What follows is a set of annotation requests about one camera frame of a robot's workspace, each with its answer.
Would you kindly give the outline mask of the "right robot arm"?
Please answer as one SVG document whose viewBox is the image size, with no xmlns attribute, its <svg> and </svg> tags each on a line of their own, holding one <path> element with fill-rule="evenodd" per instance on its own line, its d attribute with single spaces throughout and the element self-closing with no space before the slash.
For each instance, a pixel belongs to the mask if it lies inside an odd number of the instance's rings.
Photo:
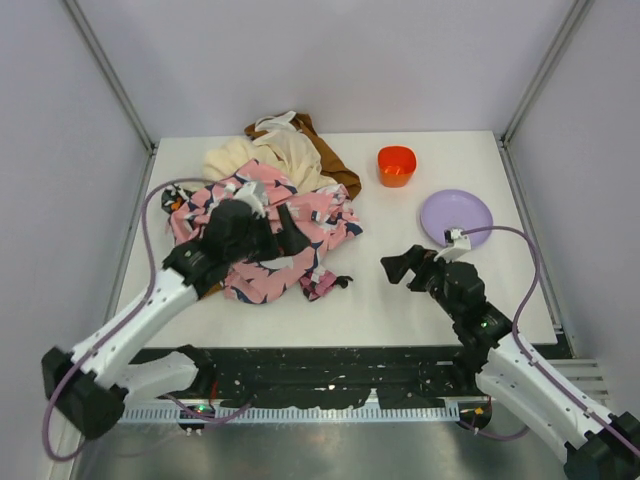
<svg viewBox="0 0 640 480">
<path fill-rule="evenodd" d="M 503 404 L 556 454 L 569 479 L 636 479 L 639 421 L 592 399 L 553 367 L 492 305 L 476 268 L 412 246 L 381 265 L 390 283 L 424 292 L 452 321 L 462 367 L 477 388 Z"/>
</svg>

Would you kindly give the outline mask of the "brown cloth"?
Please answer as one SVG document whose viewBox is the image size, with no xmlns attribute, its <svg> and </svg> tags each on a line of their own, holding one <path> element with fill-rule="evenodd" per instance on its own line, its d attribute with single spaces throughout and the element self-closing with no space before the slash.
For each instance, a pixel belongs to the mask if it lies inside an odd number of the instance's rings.
<svg viewBox="0 0 640 480">
<path fill-rule="evenodd" d="M 334 150 L 318 135 L 311 116 L 290 110 L 256 120 L 244 129 L 255 146 L 272 150 L 290 171 L 313 180 L 332 180 L 342 184 L 354 200 L 362 190 L 360 177 L 349 169 Z"/>
</svg>

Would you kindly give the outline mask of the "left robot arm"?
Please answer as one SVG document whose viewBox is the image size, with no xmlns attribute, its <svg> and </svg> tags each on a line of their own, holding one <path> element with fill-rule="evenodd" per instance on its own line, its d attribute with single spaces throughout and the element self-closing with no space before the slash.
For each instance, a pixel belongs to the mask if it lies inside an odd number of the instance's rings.
<svg viewBox="0 0 640 480">
<path fill-rule="evenodd" d="M 209 354 L 192 345 L 132 364 L 169 321 L 205 297 L 234 264 L 299 254 L 310 245 L 286 206 L 276 209 L 281 227 L 243 200 L 224 200 L 201 236 L 173 248 L 147 290 L 71 352 L 58 347 L 41 360 L 45 394 L 52 406 L 88 440 L 111 430 L 125 407 L 174 392 L 208 395 L 216 373 Z"/>
</svg>

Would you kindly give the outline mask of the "pink shark print cloth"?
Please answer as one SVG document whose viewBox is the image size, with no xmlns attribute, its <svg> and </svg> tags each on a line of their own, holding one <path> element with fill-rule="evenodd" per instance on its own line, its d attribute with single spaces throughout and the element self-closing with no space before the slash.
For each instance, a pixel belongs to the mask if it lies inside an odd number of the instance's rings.
<svg viewBox="0 0 640 480">
<path fill-rule="evenodd" d="M 211 211 L 232 195 L 224 190 L 226 184 L 240 187 L 249 181 L 260 181 L 265 186 L 269 199 L 266 213 L 272 231 L 281 229 L 276 208 L 286 204 L 311 246 L 293 257 L 235 264 L 222 282 L 224 296 L 229 299 L 246 304 L 273 302 L 294 285 L 300 286 L 299 279 L 306 273 L 326 269 L 321 261 L 329 251 L 363 233 L 343 185 L 329 185 L 301 194 L 279 170 L 250 160 L 229 177 L 193 192 L 189 201 L 169 215 L 174 242 L 179 245 L 201 235 Z"/>
</svg>

